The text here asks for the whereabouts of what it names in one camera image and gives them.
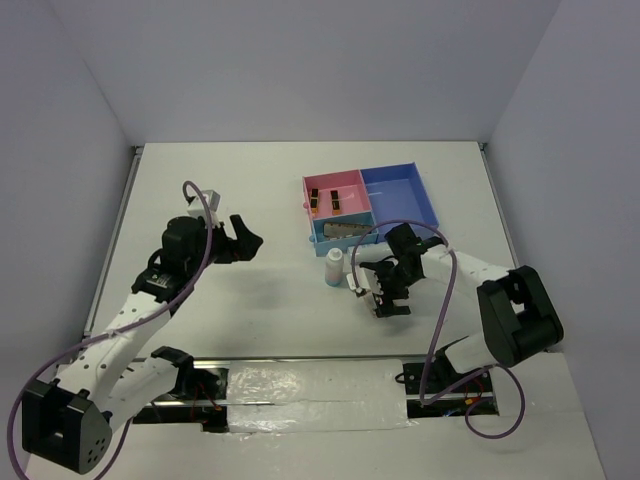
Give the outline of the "pink compact label up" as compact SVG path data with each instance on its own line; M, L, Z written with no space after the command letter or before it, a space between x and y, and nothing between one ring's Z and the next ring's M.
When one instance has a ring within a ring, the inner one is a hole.
M382 314L380 311L381 298L378 295L367 293L366 295L362 296L361 299L374 318L382 317Z

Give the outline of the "long brown eyeshadow palette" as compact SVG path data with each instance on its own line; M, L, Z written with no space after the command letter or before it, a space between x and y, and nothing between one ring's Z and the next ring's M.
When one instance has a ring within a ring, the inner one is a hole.
M366 234L372 228L371 225L356 223L326 222L322 226L325 238L337 240Z

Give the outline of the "black gold lipstick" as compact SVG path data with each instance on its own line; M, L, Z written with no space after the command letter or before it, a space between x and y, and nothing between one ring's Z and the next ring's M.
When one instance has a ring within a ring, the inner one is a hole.
M339 216L342 214L342 201L340 192L338 190L330 191L331 198L331 212L333 216Z
M319 211L319 189L313 188L309 192L309 210L313 217L316 217Z

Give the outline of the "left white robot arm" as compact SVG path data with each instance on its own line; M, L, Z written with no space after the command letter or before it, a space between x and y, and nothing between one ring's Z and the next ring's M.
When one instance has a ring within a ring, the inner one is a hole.
M156 250L107 329L81 346L77 359L49 382L32 380L22 404L25 451L75 473L91 472L113 434L155 398L184 398L195 389L193 358L163 346L141 364L142 347L175 315L211 264L252 260L263 240L242 218L235 235L202 217L170 220Z

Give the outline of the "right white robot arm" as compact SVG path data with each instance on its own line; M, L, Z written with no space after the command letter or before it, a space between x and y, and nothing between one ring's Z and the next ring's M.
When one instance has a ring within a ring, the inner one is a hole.
M456 391L470 374L485 367L514 367L559 344L564 327L539 273L524 265L509 269L457 252L444 234L429 226L423 239L420 222L386 222L390 258L366 262L352 253L349 287L368 301L378 318L406 316L410 289L425 279L445 285L445 294L429 343L421 376L426 384L435 373L444 390ZM479 332L448 345L438 344L455 294L475 301Z

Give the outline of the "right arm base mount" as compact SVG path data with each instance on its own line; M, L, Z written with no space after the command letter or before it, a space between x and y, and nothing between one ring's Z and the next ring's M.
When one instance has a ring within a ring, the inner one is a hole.
M404 388L409 419L463 417L468 408L473 405L475 408L471 412L472 415L498 414L493 383L488 373L483 373L459 385L429 405L423 405L419 398L423 368L422 362L404 363L402 370L394 377L395 382ZM439 365L437 360L436 365L429 371L425 398L431 399L463 377L464 374L458 374L449 367Z

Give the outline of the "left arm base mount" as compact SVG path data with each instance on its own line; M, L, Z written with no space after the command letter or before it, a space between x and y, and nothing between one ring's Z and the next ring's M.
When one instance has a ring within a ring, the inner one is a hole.
M196 368L183 386L146 405L137 425L196 425L205 433L228 433L228 368Z

